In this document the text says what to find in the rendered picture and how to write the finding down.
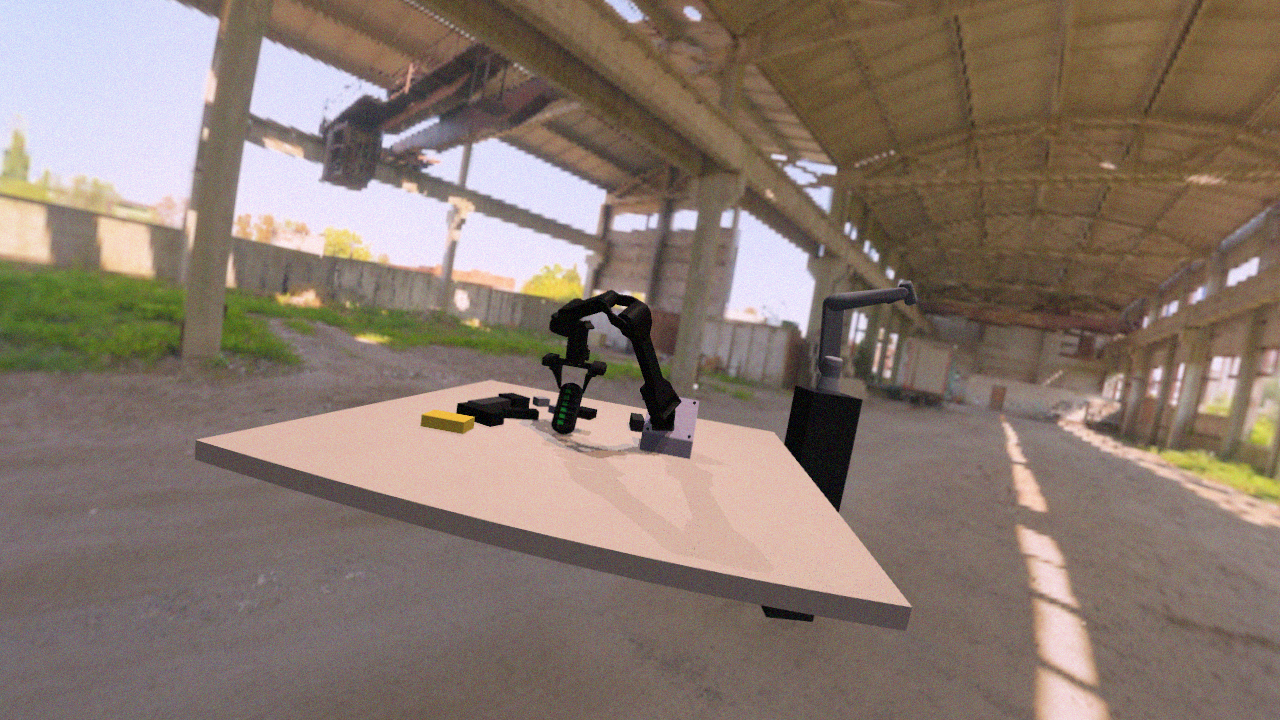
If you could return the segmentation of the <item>yellow rectangular block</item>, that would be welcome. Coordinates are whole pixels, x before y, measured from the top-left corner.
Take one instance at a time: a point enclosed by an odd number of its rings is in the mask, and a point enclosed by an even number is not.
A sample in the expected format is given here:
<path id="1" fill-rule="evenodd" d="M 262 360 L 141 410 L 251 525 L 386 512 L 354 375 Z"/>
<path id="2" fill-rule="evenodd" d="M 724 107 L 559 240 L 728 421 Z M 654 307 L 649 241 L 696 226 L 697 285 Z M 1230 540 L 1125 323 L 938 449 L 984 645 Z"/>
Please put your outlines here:
<path id="1" fill-rule="evenodd" d="M 428 427 L 439 430 L 451 430 L 463 434 L 474 429 L 474 421 L 475 416 L 433 410 L 430 413 L 421 415 L 420 427 Z"/>

